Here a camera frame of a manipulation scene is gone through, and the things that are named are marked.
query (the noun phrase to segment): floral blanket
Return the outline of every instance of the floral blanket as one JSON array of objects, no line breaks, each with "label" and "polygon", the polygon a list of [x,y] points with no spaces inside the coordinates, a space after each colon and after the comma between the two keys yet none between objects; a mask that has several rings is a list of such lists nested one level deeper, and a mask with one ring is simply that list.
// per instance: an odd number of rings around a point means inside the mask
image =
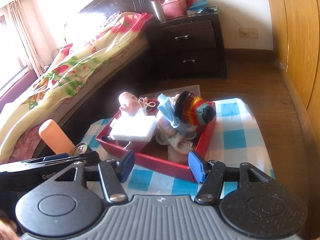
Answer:
[{"label": "floral blanket", "polygon": [[74,96],[100,67],[117,57],[134,41],[153,15],[124,12],[83,46],[46,73],[15,100],[17,109],[0,127],[0,162],[8,160],[19,137],[45,121],[67,98]]}]

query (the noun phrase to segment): striped knitted hat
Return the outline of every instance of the striped knitted hat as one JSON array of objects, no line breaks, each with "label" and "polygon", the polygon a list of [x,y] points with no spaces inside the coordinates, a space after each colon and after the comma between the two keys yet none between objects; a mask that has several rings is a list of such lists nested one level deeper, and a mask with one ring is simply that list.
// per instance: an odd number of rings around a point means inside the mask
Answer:
[{"label": "striped knitted hat", "polygon": [[176,101],[174,115],[190,125],[204,125],[215,117],[216,112],[201,97],[184,91]]}]

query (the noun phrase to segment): window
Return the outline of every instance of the window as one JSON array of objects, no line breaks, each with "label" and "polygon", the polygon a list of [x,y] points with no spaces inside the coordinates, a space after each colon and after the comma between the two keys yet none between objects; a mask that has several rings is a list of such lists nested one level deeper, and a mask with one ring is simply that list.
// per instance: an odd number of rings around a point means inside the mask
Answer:
[{"label": "window", "polygon": [[0,90],[27,67],[18,56],[23,53],[19,36],[7,26],[4,16],[0,16]]}]

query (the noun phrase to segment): pink cushion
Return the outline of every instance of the pink cushion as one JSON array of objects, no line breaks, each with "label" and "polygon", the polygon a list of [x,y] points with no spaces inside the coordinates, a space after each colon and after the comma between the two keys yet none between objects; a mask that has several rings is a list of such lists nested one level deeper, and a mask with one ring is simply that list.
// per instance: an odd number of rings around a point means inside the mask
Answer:
[{"label": "pink cushion", "polygon": [[33,82],[37,79],[36,72],[34,70],[28,71],[22,78],[15,82],[12,87],[0,98],[0,113],[4,108],[4,105],[16,100]]}]

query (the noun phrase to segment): curtain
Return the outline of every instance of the curtain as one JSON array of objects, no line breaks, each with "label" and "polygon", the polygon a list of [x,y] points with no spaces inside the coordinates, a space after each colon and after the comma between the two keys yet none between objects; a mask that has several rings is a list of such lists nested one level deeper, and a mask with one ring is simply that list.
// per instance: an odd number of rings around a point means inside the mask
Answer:
[{"label": "curtain", "polygon": [[30,69],[34,69],[37,76],[40,77],[43,72],[43,62],[39,56],[39,51],[33,36],[30,32],[26,16],[23,12],[20,0],[15,0],[7,5],[9,19],[20,36],[26,51],[25,61]]}]

